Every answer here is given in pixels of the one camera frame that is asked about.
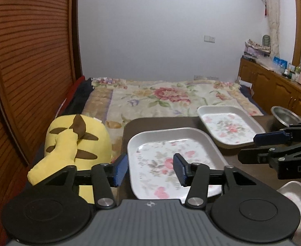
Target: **dark table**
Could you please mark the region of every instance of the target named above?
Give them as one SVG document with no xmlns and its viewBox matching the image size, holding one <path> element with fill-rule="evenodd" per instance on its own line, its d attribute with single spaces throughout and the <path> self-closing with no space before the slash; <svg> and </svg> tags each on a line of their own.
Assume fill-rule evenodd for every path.
<svg viewBox="0 0 301 246">
<path fill-rule="evenodd" d="M 266 132 L 270 132 L 274 129 L 273 120 L 274 116 L 254 116 L 253 117 Z M 175 129 L 175 128 L 197 128 L 205 131 L 207 134 L 206 127 L 202 123 L 199 117 L 152 117 L 152 118 L 138 118 L 129 122 L 123 133 L 122 141 L 122 153 L 127 152 L 127 144 L 129 140 L 136 134 L 149 131 L 149 130 L 164 130 L 164 129 Z M 251 176 L 257 178 L 258 180 L 264 182 L 275 190 L 279 189 L 285 183 L 291 180 L 279 180 L 277 178 L 277 173 L 274 169 L 269 168 L 267 164 L 258 164 L 258 165 L 243 165 L 238 161 L 237 154 L 241 148 L 237 149 L 223 149 L 219 148 L 220 152 L 226 159 L 226 161 L 235 167 L 238 167 L 242 171 L 250 174 Z M 118 191 L 118 200 L 122 199 L 136 199 L 135 195 L 132 192 L 130 186 L 130 178 L 125 177 L 122 182 L 121 187 Z"/>
</svg>

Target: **curtain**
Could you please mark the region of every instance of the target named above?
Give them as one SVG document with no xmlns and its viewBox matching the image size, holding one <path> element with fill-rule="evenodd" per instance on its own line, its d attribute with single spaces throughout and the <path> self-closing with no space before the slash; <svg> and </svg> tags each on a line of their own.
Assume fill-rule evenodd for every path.
<svg viewBox="0 0 301 246">
<path fill-rule="evenodd" d="M 270 27 L 271 57 L 279 57 L 280 0 L 266 0 L 266 8 Z"/>
</svg>

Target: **floral blanket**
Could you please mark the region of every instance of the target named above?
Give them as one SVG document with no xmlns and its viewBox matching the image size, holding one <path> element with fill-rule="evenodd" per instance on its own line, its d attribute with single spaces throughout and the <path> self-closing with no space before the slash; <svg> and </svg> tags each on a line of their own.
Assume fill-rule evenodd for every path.
<svg viewBox="0 0 301 246">
<path fill-rule="evenodd" d="M 136 118 L 197 116 L 197 108 L 203 105 L 234 105 L 250 115 L 262 115 L 236 83 L 94 78 L 92 85 L 94 91 L 82 114 L 105 124 L 112 140 L 113 159 L 120 155 L 125 125 Z"/>
</svg>

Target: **red pillow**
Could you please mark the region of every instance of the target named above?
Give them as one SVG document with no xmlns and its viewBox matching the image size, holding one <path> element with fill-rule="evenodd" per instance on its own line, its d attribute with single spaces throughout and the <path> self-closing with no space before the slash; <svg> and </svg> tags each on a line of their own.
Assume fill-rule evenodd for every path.
<svg viewBox="0 0 301 246">
<path fill-rule="evenodd" d="M 65 110 L 65 108 L 68 106 L 70 101 L 73 99 L 73 96 L 75 94 L 76 89 L 78 86 L 85 81 L 85 76 L 79 77 L 76 82 L 74 82 L 73 86 L 69 90 L 68 94 L 66 95 L 66 101 L 64 102 L 63 106 L 61 107 L 61 110 L 59 111 L 58 115 L 61 115 L 61 113 Z"/>
</svg>

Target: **yellow plush toy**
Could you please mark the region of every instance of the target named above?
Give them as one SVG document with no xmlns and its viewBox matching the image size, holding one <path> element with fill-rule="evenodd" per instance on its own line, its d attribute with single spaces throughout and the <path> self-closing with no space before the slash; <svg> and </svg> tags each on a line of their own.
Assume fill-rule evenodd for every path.
<svg viewBox="0 0 301 246">
<path fill-rule="evenodd" d="M 60 116 L 48 128 L 44 159 L 29 171 L 27 178 L 35 185 L 68 165 L 88 170 L 110 163 L 111 152 L 109 134 L 99 120 L 79 114 Z M 92 186 L 80 186 L 79 195 L 94 203 Z"/>
</svg>

